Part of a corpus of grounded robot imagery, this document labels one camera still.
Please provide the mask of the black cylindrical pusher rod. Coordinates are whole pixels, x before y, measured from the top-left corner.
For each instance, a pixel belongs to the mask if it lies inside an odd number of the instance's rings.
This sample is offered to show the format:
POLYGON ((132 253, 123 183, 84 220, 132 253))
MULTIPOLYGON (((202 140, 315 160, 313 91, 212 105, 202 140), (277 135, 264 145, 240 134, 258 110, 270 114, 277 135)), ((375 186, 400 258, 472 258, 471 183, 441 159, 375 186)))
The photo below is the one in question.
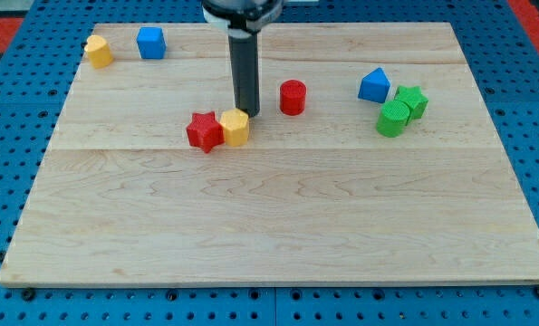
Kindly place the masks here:
POLYGON ((228 37, 235 105, 249 117, 260 111, 257 35, 228 37))

